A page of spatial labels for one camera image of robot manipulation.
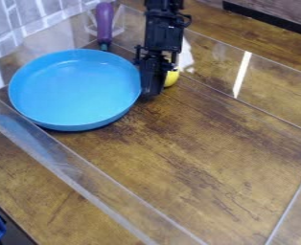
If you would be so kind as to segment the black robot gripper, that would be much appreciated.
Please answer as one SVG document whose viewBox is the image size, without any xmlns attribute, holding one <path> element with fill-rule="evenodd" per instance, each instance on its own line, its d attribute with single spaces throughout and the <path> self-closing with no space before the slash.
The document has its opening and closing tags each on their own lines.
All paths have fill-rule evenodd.
<svg viewBox="0 0 301 245">
<path fill-rule="evenodd" d="M 144 0 L 144 7 L 144 41 L 135 46 L 135 64 L 139 65 L 141 93 L 158 96 L 182 53 L 184 29 L 192 24 L 192 16 L 182 12 L 184 0 Z"/>
</svg>

